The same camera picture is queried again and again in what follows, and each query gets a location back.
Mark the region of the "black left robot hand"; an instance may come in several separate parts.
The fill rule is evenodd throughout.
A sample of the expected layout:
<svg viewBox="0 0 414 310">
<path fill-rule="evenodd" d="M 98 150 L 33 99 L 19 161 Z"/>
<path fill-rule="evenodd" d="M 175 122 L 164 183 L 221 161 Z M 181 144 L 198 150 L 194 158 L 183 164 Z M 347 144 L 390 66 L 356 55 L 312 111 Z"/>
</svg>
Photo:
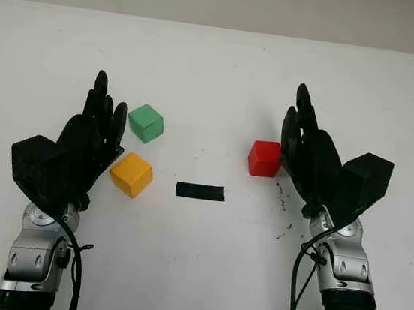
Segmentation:
<svg viewBox="0 0 414 310">
<path fill-rule="evenodd" d="M 68 121 L 57 140 L 70 154 L 66 195 L 80 212 L 88 208 L 88 193 L 98 177 L 124 152 L 128 108 L 124 101 L 114 105 L 107 84 L 107 73 L 98 72 L 83 112 Z"/>
</svg>

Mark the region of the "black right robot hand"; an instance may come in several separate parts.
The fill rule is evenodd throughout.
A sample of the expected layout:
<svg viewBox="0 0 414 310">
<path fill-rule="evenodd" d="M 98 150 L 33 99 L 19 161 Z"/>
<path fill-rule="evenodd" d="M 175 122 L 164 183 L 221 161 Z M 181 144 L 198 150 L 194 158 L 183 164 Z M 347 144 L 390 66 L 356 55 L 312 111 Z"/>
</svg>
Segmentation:
<svg viewBox="0 0 414 310">
<path fill-rule="evenodd" d="M 301 213 L 312 218 L 335 195 L 341 159 L 329 134 L 319 128 L 308 87 L 296 91 L 296 103 L 283 120 L 280 162 L 304 200 Z"/>
</svg>

